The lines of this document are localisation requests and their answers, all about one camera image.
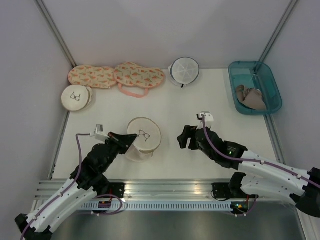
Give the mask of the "beige round laundry bag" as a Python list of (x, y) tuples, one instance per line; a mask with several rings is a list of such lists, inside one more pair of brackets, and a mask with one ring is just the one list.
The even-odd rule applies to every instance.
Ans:
[(147, 117), (136, 117), (127, 126), (127, 133), (137, 134), (137, 138), (125, 154), (133, 162), (141, 163), (153, 157), (162, 142), (159, 126)]

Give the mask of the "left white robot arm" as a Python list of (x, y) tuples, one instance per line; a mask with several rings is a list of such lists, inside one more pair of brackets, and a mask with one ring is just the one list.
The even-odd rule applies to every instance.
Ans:
[(118, 155), (124, 155), (137, 134), (113, 132), (94, 145), (86, 157), (79, 158), (70, 178), (44, 204), (29, 214), (19, 214), (15, 223), (22, 240), (50, 240), (60, 225), (83, 204), (95, 198), (109, 197), (110, 182), (104, 173)]

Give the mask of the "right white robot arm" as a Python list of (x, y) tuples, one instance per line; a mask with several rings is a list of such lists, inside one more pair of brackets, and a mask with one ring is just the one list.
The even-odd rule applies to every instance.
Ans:
[(274, 198), (294, 205), (306, 215), (319, 218), (318, 168), (303, 170), (269, 161), (243, 145), (222, 140), (208, 127), (186, 125), (177, 141), (181, 149), (200, 150), (221, 167), (235, 170), (228, 184), (231, 196)]

